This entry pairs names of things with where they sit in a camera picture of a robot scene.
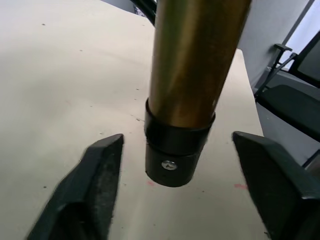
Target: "black office chair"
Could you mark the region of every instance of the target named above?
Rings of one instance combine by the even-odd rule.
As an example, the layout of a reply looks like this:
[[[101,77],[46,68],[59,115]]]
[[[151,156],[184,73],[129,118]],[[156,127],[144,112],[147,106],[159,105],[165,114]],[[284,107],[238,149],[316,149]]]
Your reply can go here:
[[[254,95],[257,103],[318,142],[320,142],[320,101],[287,85],[269,88],[267,84],[287,63],[294,61],[288,73],[320,88],[319,40],[320,31],[300,54],[292,53],[284,63],[279,62],[281,56],[285,51],[292,49],[282,44],[275,44],[274,47],[279,49],[280,53],[267,79]]]

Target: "red mark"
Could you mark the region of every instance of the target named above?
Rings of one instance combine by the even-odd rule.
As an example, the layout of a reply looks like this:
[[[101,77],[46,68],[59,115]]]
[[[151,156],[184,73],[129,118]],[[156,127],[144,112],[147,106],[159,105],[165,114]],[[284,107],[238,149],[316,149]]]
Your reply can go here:
[[[240,184],[240,183],[235,184],[234,187],[235,187],[236,189],[248,189],[248,186],[247,186],[247,185],[242,185],[242,184]]]
[[[147,184],[151,187],[153,187],[155,185],[155,183],[153,181],[147,181]]]

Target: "chair armrest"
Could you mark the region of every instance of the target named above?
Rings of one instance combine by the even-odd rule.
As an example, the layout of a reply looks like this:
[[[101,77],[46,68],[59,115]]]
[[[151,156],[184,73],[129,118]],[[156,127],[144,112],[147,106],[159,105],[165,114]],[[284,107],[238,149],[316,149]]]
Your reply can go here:
[[[275,44],[275,45],[273,45],[276,49],[279,49],[279,50],[281,50],[282,52],[284,52],[284,51],[292,51],[292,48],[290,48],[290,47],[288,47],[288,46],[286,46],[286,45],[283,45],[283,44],[280,44],[280,43],[277,43],[277,44]]]

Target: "chair backrest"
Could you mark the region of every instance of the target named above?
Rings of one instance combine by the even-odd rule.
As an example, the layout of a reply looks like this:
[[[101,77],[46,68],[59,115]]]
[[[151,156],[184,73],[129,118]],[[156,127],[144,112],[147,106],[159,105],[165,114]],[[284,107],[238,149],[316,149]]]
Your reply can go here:
[[[289,73],[320,88],[320,31],[296,57]]]

